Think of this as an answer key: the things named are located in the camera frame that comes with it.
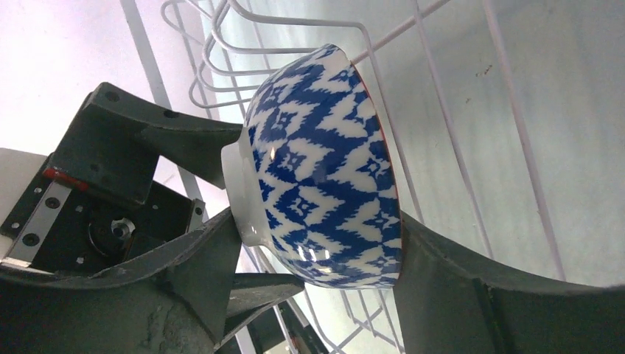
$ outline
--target metal plate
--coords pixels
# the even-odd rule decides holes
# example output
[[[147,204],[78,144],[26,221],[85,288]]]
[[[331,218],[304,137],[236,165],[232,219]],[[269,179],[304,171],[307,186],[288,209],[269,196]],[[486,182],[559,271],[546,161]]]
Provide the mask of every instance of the metal plate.
[[[71,189],[52,182],[31,214],[17,240],[2,260],[15,266],[29,267],[62,210]]]
[[[32,177],[28,188],[4,220],[1,229],[3,234],[18,237],[18,230],[26,227],[38,203],[45,201],[45,198],[42,198],[45,194],[44,187],[51,185],[52,180],[43,176],[42,170],[43,168],[40,168]],[[41,239],[36,256],[30,260],[30,267],[51,272],[93,274],[182,235],[187,231],[193,209],[192,202],[188,198],[154,183],[150,188],[146,205],[139,209],[129,211],[80,190],[73,190],[56,211],[55,221],[49,226],[45,242]],[[136,226],[134,235],[140,240],[136,247],[128,250],[123,259],[122,254],[118,257],[105,257],[91,245],[90,225],[101,226],[104,235],[100,236],[105,240],[107,238],[114,240],[111,222],[120,218],[132,221]],[[20,225],[20,228],[16,230],[13,225]],[[141,244],[141,240],[146,237],[155,242]],[[24,267],[29,261],[13,262]]]

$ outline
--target ceramic bowl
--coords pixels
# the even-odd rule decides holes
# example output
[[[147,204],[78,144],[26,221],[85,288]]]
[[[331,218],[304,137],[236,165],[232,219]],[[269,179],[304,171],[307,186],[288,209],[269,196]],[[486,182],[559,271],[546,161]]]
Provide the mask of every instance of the ceramic bowl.
[[[242,241],[327,288],[389,288],[402,256],[399,200],[380,121],[360,75],[328,44],[257,90],[222,150]]]

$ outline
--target bowl rim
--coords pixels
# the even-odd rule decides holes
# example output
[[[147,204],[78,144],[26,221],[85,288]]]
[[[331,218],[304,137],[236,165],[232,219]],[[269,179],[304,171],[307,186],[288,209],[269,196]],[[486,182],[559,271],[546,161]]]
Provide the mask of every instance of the bowl rim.
[[[404,217],[402,213],[402,205],[399,202],[399,189],[397,188],[397,175],[395,173],[393,159],[391,158],[391,150],[388,148],[388,139],[386,139],[386,133],[384,132],[384,128],[382,127],[382,120],[380,119],[380,113],[377,107],[375,106],[375,102],[373,101],[371,92],[369,91],[369,87],[367,87],[367,84],[365,83],[363,76],[358,71],[356,64],[354,64],[354,62],[347,57],[347,54],[339,46],[336,46],[336,47],[345,55],[345,58],[349,61],[349,65],[351,65],[352,68],[354,68],[354,72],[360,79],[360,82],[363,84],[363,87],[365,88],[365,92],[367,93],[367,96],[371,100],[371,104],[373,105],[373,109],[375,111],[375,119],[377,120],[378,126],[380,126],[380,133],[382,134],[382,140],[384,141],[384,148],[386,149],[386,155],[388,156],[388,163],[391,166],[391,175],[393,176],[393,187],[395,190],[395,196],[397,197],[397,211],[399,214],[398,216],[399,218],[399,241],[400,241],[400,248],[402,252],[402,257],[399,260],[399,274],[397,275],[397,280],[396,280],[397,282],[399,278],[402,276],[402,271],[404,269],[404,259],[405,259],[406,253],[405,253],[405,247],[404,247],[405,246],[404,228],[402,227],[404,224]]]

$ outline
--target silver metal strip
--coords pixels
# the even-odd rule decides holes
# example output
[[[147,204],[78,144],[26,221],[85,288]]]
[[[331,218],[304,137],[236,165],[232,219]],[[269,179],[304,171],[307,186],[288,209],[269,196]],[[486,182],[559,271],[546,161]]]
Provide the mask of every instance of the silver metal strip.
[[[256,352],[256,348],[254,348],[254,342],[252,341],[252,336],[250,336],[248,326],[241,328],[239,332],[237,332],[236,338],[241,353],[252,354]]]
[[[189,219],[189,225],[186,226],[186,232],[193,231],[202,226],[203,216],[206,209],[206,203],[200,199],[194,199],[191,206],[191,218]]]
[[[45,241],[59,212],[67,201],[71,188],[52,182],[35,210],[15,239],[3,263],[28,268]]]
[[[284,322],[284,318],[282,317],[280,308],[278,306],[273,306],[273,312],[276,314],[276,319],[278,320],[278,324],[280,325],[280,329],[282,330],[282,335],[287,342],[290,354],[299,354],[299,350],[297,350],[297,347],[293,343],[293,338],[291,338],[291,335],[289,333],[289,328],[287,327],[286,322]]]
[[[269,259],[265,256],[264,253],[262,253],[261,250],[257,249],[254,254],[256,256],[254,256],[254,254],[252,254],[252,251],[249,249],[249,247],[247,246],[243,246],[245,248],[245,251],[247,252],[248,256],[250,257],[252,263],[254,264],[254,267],[256,267],[256,269],[258,271],[260,271],[260,268],[258,266],[258,264],[256,263],[256,257],[258,257],[259,261],[262,263],[262,267],[264,269],[266,269],[269,273],[275,274],[276,273],[276,269],[271,265],[271,263],[269,262]],[[295,300],[293,300],[293,298],[289,298],[286,300],[287,305],[289,305],[291,307],[291,310],[293,310],[293,313],[295,314],[295,317],[297,317],[299,323],[301,324],[302,327],[308,327],[308,325],[310,325],[310,322],[308,321],[308,318],[306,317],[306,315],[304,315],[304,312],[301,310],[301,308],[299,307],[299,305],[297,305],[297,302],[295,302]]]

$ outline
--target white wire rack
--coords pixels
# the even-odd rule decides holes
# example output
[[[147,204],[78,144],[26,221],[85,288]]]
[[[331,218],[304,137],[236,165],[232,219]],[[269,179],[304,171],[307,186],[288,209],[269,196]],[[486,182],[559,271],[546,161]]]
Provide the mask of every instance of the white wire rack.
[[[389,114],[389,111],[387,109],[384,82],[381,80],[382,78],[380,74],[379,64],[376,57],[376,51],[378,49],[381,49],[384,46],[390,44],[395,38],[409,30],[411,27],[415,27],[419,34],[420,44],[423,51],[425,52],[425,57],[427,58],[427,64],[429,66],[431,77],[433,79],[434,88],[436,89],[436,95],[438,97],[440,109],[444,118],[444,123],[447,128],[447,132],[451,141],[455,159],[458,164],[458,169],[464,183],[464,187],[471,203],[473,217],[475,218],[475,225],[477,226],[479,235],[481,237],[481,242],[484,247],[484,253],[488,257],[492,258],[493,251],[491,247],[491,241],[489,239],[488,232],[483,221],[482,211],[478,203],[478,199],[475,196],[475,191],[471,182],[471,178],[469,177],[469,173],[467,172],[467,164],[465,162],[462,149],[459,144],[459,138],[458,134],[456,133],[454,120],[451,117],[451,110],[449,108],[448,99],[445,96],[444,90],[442,88],[441,75],[437,71],[437,63],[434,60],[430,41],[428,39],[428,34],[423,24],[424,18],[432,15],[437,10],[441,9],[449,1],[450,0],[438,0],[430,4],[426,8],[422,9],[419,7],[418,2],[415,0],[413,3],[413,15],[407,17],[405,21],[398,24],[397,27],[390,31],[387,35],[377,39],[376,41],[370,38],[368,29],[359,22],[329,21],[310,18],[285,18],[270,15],[260,15],[254,13],[254,11],[251,9],[251,4],[249,0],[245,0],[245,4],[239,3],[238,0],[221,0],[218,4],[212,4],[210,1],[203,1],[202,3],[198,3],[195,0],[168,0],[162,4],[161,15],[170,27],[172,27],[174,30],[178,31],[181,34],[191,63],[192,70],[196,74],[195,80],[191,83],[189,87],[189,99],[196,106],[205,108],[206,115],[209,119],[213,119],[216,116],[215,112],[218,108],[228,106],[238,106],[238,111],[240,111],[242,118],[245,115],[245,109],[247,106],[246,103],[250,100],[249,97],[251,96],[251,93],[258,87],[258,85],[240,86],[238,83],[238,79],[249,79],[252,77],[256,78],[255,81],[262,82],[264,78],[266,78],[269,74],[278,69],[278,67],[272,67],[270,65],[270,59],[272,56],[302,55],[304,53],[308,53],[314,50],[314,48],[309,47],[267,48],[263,44],[263,40],[261,38],[261,35],[259,34],[260,24],[263,26],[275,26],[276,31],[279,31],[281,25],[334,27],[336,30],[351,28],[359,30],[366,50],[364,52],[353,55],[352,61],[354,63],[359,63],[363,60],[370,61],[373,69],[374,79],[376,81],[375,85],[377,85],[377,88],[379,89],[380,99],[382,103],[382,106],[378,107],[379,111],[380,113],[384,113],[388,118],[390,132],[394,137],[394,141],[397,146],[399,160],[405,173],[405,180],[408,183],[408,190],[413,206],[416,210],[416,216],[418,220],[427,224],[427,221],[424,221],[421,207],[419,205],[419,199],[416,194],[415,186],[413,185],[411,171],[409,169],[408,163],[406,162],[406,153],[404,147],[402,146],[402,140],[399,138],[396,118],[393,117],[393,115]],[[181,20],[178,9],[179,6],[190,6],[194,8],[195,10],[197,10],[198,15],[203,16],[205,21],[208,21],[210,23],[210,31],[206,33],[207,35],[205,38],[196,38],[190,35],[185,30],[185,25]],[[493,0],[483,0],[482,7],[492,37],[492,43],[494,44],[497,53],[499,67],[503,73],[503,79],[505,80],[509,103],[511,105],[512,113],[514,116],[514,123],[516,125],[518,137],[521,142],[523,156],[525,158],[527,171],[531,181],[531,187],[534,191],[537,211],[540,216],[542,227],[544,229],[544,235],[547,240],[552,260],[555,264],[557,277],[561,280],[566,280],[564,267],[562,266],[562,260],[559,255],[558,245],[554,236],[554,227],[551,223],[547,203],[545,200],[545,193],[543,192],[540,177],[537,172],[537,162],[532,152],[531,143],[528,138],[528,129],[526,127],[523,117],[521,104],[519,104],[519,100],[517,98],[517,89],[515,87],[512,77],[511,64],[508,58],[508,54],[506,52],[506,46],[504,44]],[[224,18],[228,13],[233,11],[252,23],[258,47],[238,47],[230,44],[224,38],[222,33]],[[196,63],[195,59],[193,58],[191,51],[192,46],[201,46],[202,48],[202,61],[200,63]],[[214,61],[212,61],[215,52],[220,53],[220,55],[223,56],[226,65],[225,68],[220,68]],[[230,59],[231,55],[260,55],[263,59],[265,68],[235,70],[233,69],[233,64]],[[212,83],[212,78],[216,76],[229,77],[229,82],[231,85],[216,87]],[[224,93],[234,94],[235,99],[222,101],[212,99],[212,97],[216,97],[216,94]],[[267,257],[262,252],[257,250],[252,251],[250,249],[245,250],[247,252],[247,255],[254,262],[254,265],[257,267],[256,269],[258,271],[275,271],[273,267],[271,267],[270,262],[267,260]],[[305,292],[304,295],[306,303],[310,309],[312,321],[315,324],[316,330],[318,331],[320,337],[327,343],[329,349],[333,353],[344,353],[345,346],[358,333],[363,330],[370,331],[373,336],[378,338],[380,341],[386,342],[394,346],[397,349],[398,353],[405,352],[404,347],[402,346],[402,339],[398,334],[399,331],[394,327],[394,323],[391,319],[391,312],[388,308],[385,294],[383,294],[381,291],[375,291],[373,294],[377,298],[379,306],[376,310],[370,312],[363,298],[363,292],[358,291],[357,296],[360,303],[359,306],[362,307],[365,315],[363,319],[359,319],[354,315],[354,304],[352,304],[348,300],[348,296],[344,291],[340,292],[341,299],[345,308],[345,316],[348,316],[353,321],[353,323],[357,325],[357,329],[353,333],[349,334],[343,341],[337,343],[330,340],[327,333],[325,333],[324,329],[320,326],[315,312],[315,307],[311,303],[309,294]],[[381,333],[374,327],[374,320],[379,316],[383,316],[383,318],[388,322],[388,325],[391,328],[390,336]],[[285,336],[285,338],[289,343],[291,352],[297,353],[295,346],[293,345],[293,343],[290,342],[289,336]]]

